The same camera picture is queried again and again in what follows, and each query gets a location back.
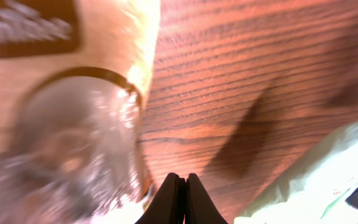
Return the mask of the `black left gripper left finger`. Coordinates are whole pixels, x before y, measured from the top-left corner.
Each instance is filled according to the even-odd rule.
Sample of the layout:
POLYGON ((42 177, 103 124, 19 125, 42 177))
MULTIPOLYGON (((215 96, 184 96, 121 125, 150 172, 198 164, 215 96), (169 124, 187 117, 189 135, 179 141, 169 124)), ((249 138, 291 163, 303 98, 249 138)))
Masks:
POLYGON ((182 224, 184 217, 185 179, 171 172, 135 224, 182 224))

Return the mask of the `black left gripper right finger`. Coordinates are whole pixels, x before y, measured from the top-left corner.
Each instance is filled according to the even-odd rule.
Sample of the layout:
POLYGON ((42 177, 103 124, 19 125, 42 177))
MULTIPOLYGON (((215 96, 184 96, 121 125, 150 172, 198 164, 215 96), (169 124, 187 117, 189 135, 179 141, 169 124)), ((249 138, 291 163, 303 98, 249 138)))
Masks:
POLYGON ((185 224, 227 224, 194 173, 186 180, 185 224))

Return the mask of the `teal wet wipes packet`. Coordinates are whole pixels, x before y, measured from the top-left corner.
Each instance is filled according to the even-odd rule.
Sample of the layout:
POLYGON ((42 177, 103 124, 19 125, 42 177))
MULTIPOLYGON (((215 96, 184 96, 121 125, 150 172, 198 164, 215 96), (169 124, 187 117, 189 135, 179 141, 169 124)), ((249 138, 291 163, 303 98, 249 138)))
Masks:
POLYGON ((358 122, 310 149, 235 218, 242 224, 358 223, 358 122))

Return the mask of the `brown white snack bag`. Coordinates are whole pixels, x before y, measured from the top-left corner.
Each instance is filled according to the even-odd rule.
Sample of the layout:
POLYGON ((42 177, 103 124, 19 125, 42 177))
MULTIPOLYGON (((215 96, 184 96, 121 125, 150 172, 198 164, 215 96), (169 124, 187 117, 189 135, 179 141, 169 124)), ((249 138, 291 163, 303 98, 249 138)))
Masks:
POLYGON ((0 223, 135 223, 160 2, 0 0, 0 223))

